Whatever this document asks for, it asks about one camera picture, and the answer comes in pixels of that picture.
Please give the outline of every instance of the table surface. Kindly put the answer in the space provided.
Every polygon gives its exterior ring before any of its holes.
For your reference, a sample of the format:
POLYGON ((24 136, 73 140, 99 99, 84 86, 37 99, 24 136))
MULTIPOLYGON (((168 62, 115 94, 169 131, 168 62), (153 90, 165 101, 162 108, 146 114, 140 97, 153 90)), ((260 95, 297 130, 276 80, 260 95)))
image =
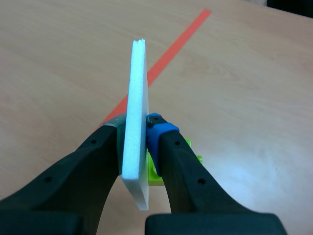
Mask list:
MULTIPOLYGON (((213 11, 149 89, 150 112, 192 140, 237 201, 313 233, 313 20, 236 0, 1 0, 0 198, 75 150, 128 90, 132 41, 150 68, 213 11)), ((164 187, 138 211, 114 184, 100 235, 144 233, 169 212, 164 187)))

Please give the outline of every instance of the green clamp part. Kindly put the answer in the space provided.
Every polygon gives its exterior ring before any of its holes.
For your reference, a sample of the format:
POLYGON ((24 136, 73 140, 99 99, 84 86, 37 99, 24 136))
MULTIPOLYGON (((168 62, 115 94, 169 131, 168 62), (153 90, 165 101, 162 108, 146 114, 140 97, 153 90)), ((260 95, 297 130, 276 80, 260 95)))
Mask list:
MULTIPOLYGON (((191 140, 185 139, 188 143, 189 147, 191 147, 191 140)), ((153 164, 152 158, 150 153, 147 151, 147 158, 148 158, 148 182, 149 186, 164 186, 164 182, 161 177, 157 175, 157 170, 155 165, 153 164)), ((202 157, 197 156, 199 162, 202 164, 202 157)))

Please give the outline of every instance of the red tape line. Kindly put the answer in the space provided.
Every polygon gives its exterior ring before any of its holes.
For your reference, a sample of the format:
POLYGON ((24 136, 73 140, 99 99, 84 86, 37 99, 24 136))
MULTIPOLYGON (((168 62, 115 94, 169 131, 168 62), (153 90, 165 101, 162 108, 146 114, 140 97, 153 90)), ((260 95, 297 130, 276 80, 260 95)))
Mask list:
MULTIPOLYGON (((204 9, 185 29, 185 31, 176 39, 176 41, 167 49, 167 51, 158 59, 158 61, 148 71, 148 87, 156 80, 160 73, 172 61, 180 49, 186 44, 190 37, 199 29, 203 22, 212 13, 209 9, 204 9)), ((125 113, 127 109, 127 95, 119 102, 119 104, 109 113, 102 121, 106 122, 113 117, 125 113)))

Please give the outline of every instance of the black plastic handle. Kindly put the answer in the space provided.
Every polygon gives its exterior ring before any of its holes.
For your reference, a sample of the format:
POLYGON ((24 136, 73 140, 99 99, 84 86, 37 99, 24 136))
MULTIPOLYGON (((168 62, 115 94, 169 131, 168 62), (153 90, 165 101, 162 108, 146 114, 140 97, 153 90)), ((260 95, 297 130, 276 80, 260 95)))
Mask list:
MULTIPOLYGON (((100 127, 75 152, 0 201, 0 224, 23 224, 22 235, 56 231, 60 235, 96 234, 103 206, 118 176, 116 135, 115 127, 100 127)), ((14 227, 0 226, 0 234, 19 233, 14 227)))
POLYGON ((252 212, 222 189, 179 132, 161 136, 159 164, 172 212, 252 212))

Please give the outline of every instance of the screw hole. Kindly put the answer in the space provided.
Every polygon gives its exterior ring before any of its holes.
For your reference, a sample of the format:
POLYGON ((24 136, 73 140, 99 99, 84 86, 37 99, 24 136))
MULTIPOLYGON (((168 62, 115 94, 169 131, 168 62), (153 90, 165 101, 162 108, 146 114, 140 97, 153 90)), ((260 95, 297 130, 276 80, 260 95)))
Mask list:
POLYGON ((51 177, 51 176, 47 176, 47 177, 45 177, 45 179, 44 179, 44 181, 45 181, 46 183, 51 182, 51 180, 52 180, 52 177, 51 177))
POLYGON ((204 185, 205 184, 205 179, 198 179, 198 184, 204 185))

